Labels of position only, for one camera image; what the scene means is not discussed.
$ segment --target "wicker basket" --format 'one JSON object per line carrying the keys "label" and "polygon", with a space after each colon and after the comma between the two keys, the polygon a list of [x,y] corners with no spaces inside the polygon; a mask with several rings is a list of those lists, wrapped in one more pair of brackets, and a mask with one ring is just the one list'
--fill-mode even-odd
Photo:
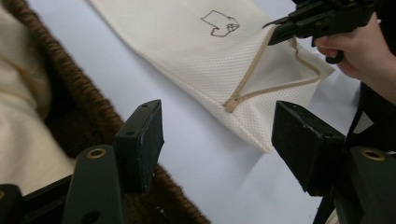
{"label": "wicker basket", "polygon": [[[85,149],[111,144],[122,120],[110,102],[73,62],[37,15],[22,0],[3,0],[22,22],[45,57],[53,89],[51,111],[45,120],[53,137],[70,157]],[[150,194],[126,195],[129,223],[209,223],[158,165]]]}

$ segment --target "white table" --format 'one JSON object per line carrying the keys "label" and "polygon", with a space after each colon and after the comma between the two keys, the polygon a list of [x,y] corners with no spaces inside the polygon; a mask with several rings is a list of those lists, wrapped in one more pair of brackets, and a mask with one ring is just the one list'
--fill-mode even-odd
{"label": "white table", "polygon": [[[28,2],[123,119],[147,101],[162,100],[165,144],[160,164],[213,223],[312,223],[320,198],[303,193],[276,153],[262,154],[222,126],[127,49],[88,2]],[[290,0],[256,2],[274,19],[294,10]],[[304,45],[310,48],[310,40]],[[319,85],[309,109],[346,133],[358,86],[336,71]]]}

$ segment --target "printed logo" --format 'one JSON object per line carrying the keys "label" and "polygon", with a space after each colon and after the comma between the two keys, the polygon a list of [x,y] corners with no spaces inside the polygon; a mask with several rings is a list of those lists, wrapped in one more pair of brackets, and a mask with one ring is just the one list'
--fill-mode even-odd
{"label": "printed logo", "polygon": [[215,10],[210,11],[201,20],[214,27],[211,33],[213,36],[224,37],[239,28],[239,23],[236,19]]}

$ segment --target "cream fabric liner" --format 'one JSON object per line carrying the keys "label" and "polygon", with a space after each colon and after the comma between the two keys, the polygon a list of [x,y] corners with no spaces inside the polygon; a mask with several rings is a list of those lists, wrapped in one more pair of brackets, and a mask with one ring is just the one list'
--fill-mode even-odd
{"label": "cream fabric liner", "polygon": [[307,105],[333,71],[295,40],[267,47],[275,26],[262,29],[271,19],[249,0],[90,2],[127,46],[265,152],[276,100]]}
{"label": "cream fabric liner", "polygon": [[42,121],[50,86],[34,43],[1,4],[0,30],[0,184],[27,194],[70,175],[74,162]]}

